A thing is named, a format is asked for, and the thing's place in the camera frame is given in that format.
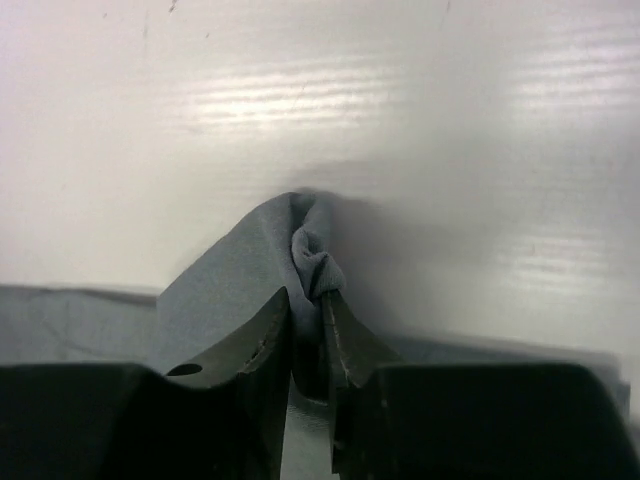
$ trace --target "white surface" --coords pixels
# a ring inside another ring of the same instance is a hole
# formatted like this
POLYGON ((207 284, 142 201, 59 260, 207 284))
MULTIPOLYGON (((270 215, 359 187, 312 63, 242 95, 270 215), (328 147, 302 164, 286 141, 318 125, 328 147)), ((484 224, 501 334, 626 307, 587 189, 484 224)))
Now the white surface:
POLYGON ((314 187, 366 320, 640 386, 640 3, 171 6, 0 5, 0 282, 159 291, 314 187))

